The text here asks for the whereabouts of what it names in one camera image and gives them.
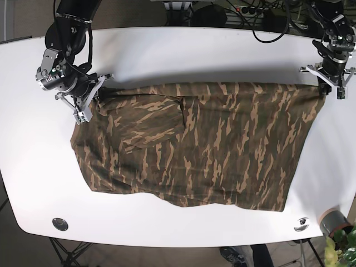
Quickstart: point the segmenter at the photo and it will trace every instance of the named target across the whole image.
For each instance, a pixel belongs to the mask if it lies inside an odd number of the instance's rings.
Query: potted plant
[[[322,216],[320,229],[327,239],[325,267],[356,266],[356,226],[340,211],[331,209]]]

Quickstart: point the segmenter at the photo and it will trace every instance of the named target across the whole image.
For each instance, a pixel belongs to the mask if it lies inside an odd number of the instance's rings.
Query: power strip
[[[240,12],[244,17],[255,17],[257,14],[259,15],[259,18],[263,18],[263,8],[256,8],[256,7],[248,7],[248,6],[234,6],[235,9],[233,9],[233,7],[231,7],[231,11],[238,11]]]

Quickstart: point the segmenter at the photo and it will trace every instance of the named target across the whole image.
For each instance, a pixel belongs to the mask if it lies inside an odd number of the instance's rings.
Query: person's leg
[[[266,244],[251,245],[255,267],[274,267]]]
[[[232,263],[233,267],[249,267],[243,254],[237,252],[232,246],[220,248],[220,254],[225,260]]]

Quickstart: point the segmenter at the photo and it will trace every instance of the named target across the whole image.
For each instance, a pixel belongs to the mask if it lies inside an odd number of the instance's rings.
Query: floor
[[[14,37],[44,36],[52,23],[52,1],[17,0],[14,3]],[[149,0],[103,0],[93,22],[93,29],[163,26],[166,14],[160,2]],[[0,204],[6,195],[0,180]],[[317,252],[323,255],[324,238],[312,239]],[[78,244],[63,240],[70,250]],[[305,244],[308,267],[320,266],[310,247]],[[293,242],[268,244],[276,267],[300,258],[300,247]],[[165,249],[137,248],[94,244],[83,254],[79,262],[89,266],[204,266],[228,267],[218,248]],[[10,204],[0,213],[0,265],[13,266],[60,266],[58,257],[48,238],[23,232],[17,225]]]

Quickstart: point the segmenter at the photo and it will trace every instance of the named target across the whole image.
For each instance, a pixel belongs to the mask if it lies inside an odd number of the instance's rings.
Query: shoe
[[[230,246],[220,248],[220,254],[225,260],[232,263],[234,267],[247,267],[245,257]]]

